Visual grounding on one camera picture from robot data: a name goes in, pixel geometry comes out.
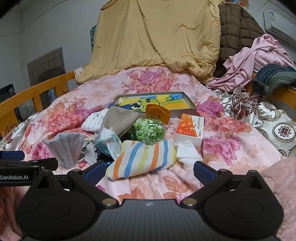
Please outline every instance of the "air conditioner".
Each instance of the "air conditioner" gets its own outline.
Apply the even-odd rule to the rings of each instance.
[[[296,26],[293,23],[272,10],[264,12],[263,16],[267,32],[296,47]]]

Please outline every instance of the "pink shirt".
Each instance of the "pink shirt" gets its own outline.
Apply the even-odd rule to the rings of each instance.
[[[293,60],[278,41],[271,35],[264,34],[254,40],[251,48],[244,47],[236,55],[230,56],[224,63],[227,73],[221,78],[214,78],[207,84],[207,88],[233,91],[240,86],[244,89],[252,80],[253,69],[258,71],[267,64],[295,68]]]

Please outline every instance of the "blue fabric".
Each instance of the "blue fabric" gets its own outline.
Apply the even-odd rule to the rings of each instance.
[[[131,172],[131,165],[133,164],[133,160],[136,156],[136,153],[137,151],[139,150],[139,148],[143,145],[144,143],[143,142],[139,142],[134,148],[133,150],[131,151],[131,155],[130,155],[130,158],[128,160],[128,163],[126,165],[126,168],[124,170],[124,177],[127,178],[129,177],[129,174]]]
[[[267,64],[252,81],[253,91],[259,95],[272,93],[278,86],[296,82],[296,70],[276,64]]]

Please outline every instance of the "floral bedsheet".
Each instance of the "floral bedsheet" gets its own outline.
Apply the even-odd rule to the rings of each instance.
[[[203,145],[199,152],[204,162],[214,169],[226,168],[234,174],[245,174],[249,169],[262,171],[280,160],[281,154],[254,127],[225,114],[216,93],[187,72],[172,73],[160,66],[123,70],[88,81],[57,98],[28,126],[18,149],[25,152],[26,161],[52,157],[43,138],[50,139],[63,131],[84,132],[81,129],[84,120],[91,113],[107,108],[117,95],[163,91],[185,92],[196,104],[197,114],[205,117]],[[178,123],[178,118],[170,119],[166,125],[166,139],[174,139]],[[75,168],[84,169],[87,166],[86,162],[82,162]],[[56,171],[56,174],[65,173],[67,170],[62,166]],[[97,187],[119,202],[127,198],[176,198],[179,202],[201,188],[202,184],[192,170],[185,170],[183,164],[177,161],[169,169],[158,172],[118,180],[103,178]],[[16,240],[21,236],[13,212],[25,190],[14,188],[7,196],[7,204],[3,207],[6,211],[5,230],[0,235],[3,241]]]

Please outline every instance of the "striped towel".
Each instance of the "striped towel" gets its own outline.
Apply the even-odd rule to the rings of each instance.
[[[177,160],[173,143],[163,140],[155,145],[124,141],[121,155],[106,170],[109,179],[127,178],[169,168]]]

